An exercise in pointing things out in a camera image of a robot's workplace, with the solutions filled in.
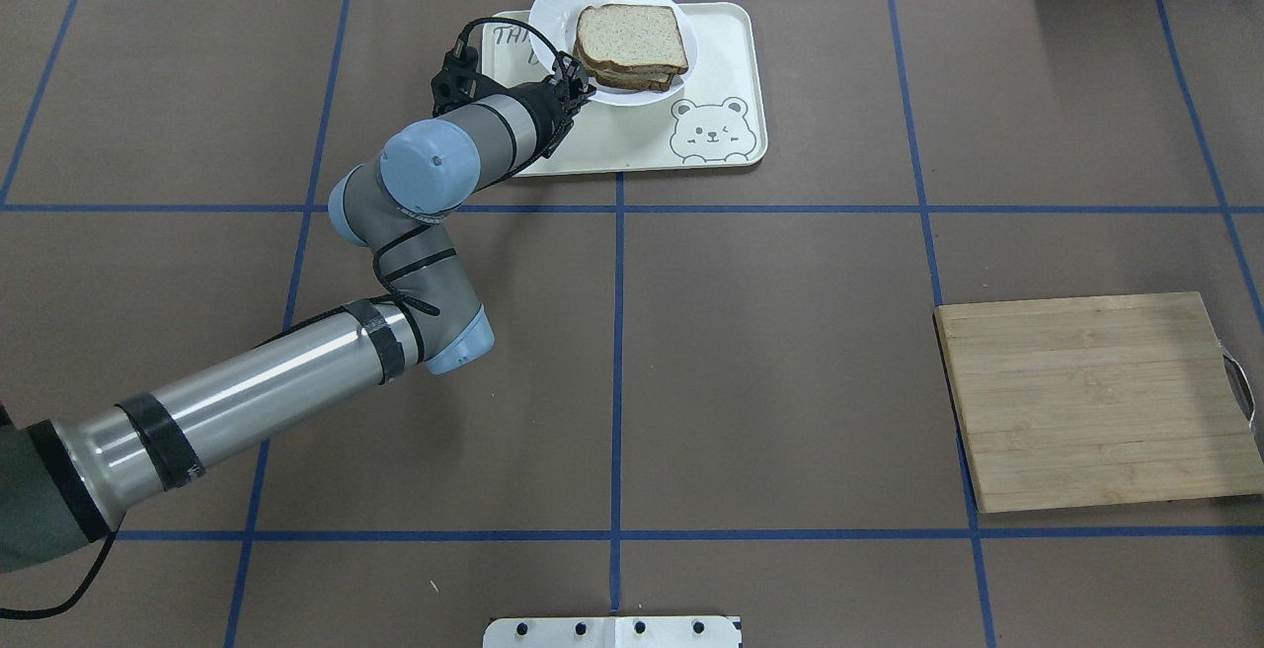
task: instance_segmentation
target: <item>bear drawing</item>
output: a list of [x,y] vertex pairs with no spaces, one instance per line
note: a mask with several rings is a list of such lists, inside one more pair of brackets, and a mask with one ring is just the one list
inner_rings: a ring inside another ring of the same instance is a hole
[[756,139],[741,97],[727,97],[718,105],[676,100],[671,104],[671,116],[676,117],[671,150],[683,163],[750,160]]

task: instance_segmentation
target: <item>white plate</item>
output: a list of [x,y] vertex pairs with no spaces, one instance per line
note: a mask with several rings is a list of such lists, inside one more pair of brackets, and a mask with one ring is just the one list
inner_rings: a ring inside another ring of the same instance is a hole
[[[667,97],[676,95],[681,87],[685,86],[685,81],[698,71],[698,37],[694,34],[694,27],[689,23],[689,16],[685,11],[680,10],[680,6],[672,0],[536,0],[531,4],[531,13],[527,15],[527,23],[540,29],[545,34],[545,38],[552,40],[552,44],[557,47],[559,51],[570,52],[575,47],[575,27],[579,23],[579,13],[581,13],[588,6],[600,6],[603,4],[643,4],[650,6],[671,6],[676,11],[676,23],[680,25],[680,37],[685,42],[685,56],[689,58],[689,71],[684,75],[678,75],[671,78],[671,87],[662,91],[662,93],[656,93],[653,90],[636,91],[636,90],[623,90],[619,87],[607,87],[605,85],[597,85],[597,92],[593,93],[593,100],[595,102],[605,102],[609,105],[647,105],[650,102],[659,102],[660,100],[666,100]],[[531,37],[531,48],[536,53],[536,58],[542,63],[552,62],[552,53],[545,47],[535,35]]]

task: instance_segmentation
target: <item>light blue cap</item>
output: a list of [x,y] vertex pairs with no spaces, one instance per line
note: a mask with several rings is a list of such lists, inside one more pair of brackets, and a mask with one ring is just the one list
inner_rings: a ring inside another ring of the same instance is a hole
[[455,208],[474,193],[482,163],[474,140],[442,119],[423,119],[387,140],[382,183],[399,206],[417,215]]
[[[355,174],[354,168],[351,171],[351,174]],[[337,186],[334,186],[334,192],[330,192],[329,220],[330,224],[334,224],[334,230],[337,230],[339,234],[343,234],[343,237],[346,237],[353,244],[356,244],[356,246],[367,248],[369,246],[369,244],[367,244],[359,235],[354,232],[354,230],[351,230],[351,224],[348,224],[346,220],[346,208],[343,207],[343,195],[344,192],[346,192],[346,179],[351,179],[351,174],[344,176],[343,181],[339,181]]]
[[495,345],[495,333],[492,332],[492,325],[487,321],[487,311],[483,309],[483,306],[478,306],[478,315],[474,315],[474,320],[465,325],[451,345],[444,346],[442,351],[426,361],[426,369],[431,374],[447,374],[466,361],[474,361],[485,355],[492,345]]

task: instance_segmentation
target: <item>silver cylinder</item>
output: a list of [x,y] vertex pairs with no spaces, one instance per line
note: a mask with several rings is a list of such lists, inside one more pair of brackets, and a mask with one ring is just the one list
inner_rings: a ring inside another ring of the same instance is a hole
[[[406,365],[416,365],[417,342],[404,315],[396,306],[377,309],[403,347]],[[382,364],[360,322],[334,315],[153,395],[185,432],[202,467],[210,467],[379,381]],[[163,490],[121,409],[78,426],[56,426],[110,527],[118,528],[126,509]]]

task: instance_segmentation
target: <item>cutting board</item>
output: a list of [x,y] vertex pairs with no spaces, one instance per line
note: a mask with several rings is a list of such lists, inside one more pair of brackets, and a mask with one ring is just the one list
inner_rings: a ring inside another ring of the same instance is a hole
[[1196,292],[940,306],[935,321],[980,512],[1264,491]]

